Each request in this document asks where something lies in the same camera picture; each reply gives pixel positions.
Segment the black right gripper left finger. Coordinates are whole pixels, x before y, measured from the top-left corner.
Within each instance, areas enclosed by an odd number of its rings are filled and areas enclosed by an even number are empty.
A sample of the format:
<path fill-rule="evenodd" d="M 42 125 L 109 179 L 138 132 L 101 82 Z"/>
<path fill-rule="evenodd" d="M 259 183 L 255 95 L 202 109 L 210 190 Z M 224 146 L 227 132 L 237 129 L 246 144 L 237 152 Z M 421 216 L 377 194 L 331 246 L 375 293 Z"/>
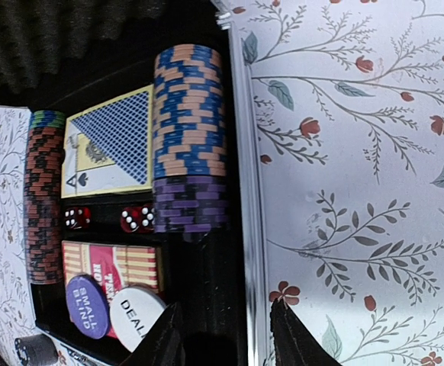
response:
<path fill-rule="evenodd" d="M 178 303 L 165 308 L 143 341 L 124 360 L 124 366 L 182 366 L 182 311 Z"/>

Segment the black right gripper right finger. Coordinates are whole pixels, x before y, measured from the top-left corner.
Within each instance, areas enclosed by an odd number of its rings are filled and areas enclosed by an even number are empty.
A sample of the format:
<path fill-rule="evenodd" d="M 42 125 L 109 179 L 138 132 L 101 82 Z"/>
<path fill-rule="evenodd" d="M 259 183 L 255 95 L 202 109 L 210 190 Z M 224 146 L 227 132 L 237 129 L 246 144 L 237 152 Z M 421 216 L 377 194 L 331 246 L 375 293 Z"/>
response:
<path fill-rule="evenodd" d="M 270 323 L 276 365 L 340 366 L 283 300 L 272 303 Z"/>

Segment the black poker chip stack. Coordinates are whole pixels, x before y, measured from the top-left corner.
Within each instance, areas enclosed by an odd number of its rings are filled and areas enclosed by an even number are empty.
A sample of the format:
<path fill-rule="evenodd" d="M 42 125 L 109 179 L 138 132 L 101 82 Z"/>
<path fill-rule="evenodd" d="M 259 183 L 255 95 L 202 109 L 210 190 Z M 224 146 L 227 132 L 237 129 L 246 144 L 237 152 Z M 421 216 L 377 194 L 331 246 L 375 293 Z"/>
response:
<path fill-rule="evenodd" d="M 44 334 L 16 338 L 14 346 L 23 366 L 50 366 L 58 362 L 56 346 Z"/>

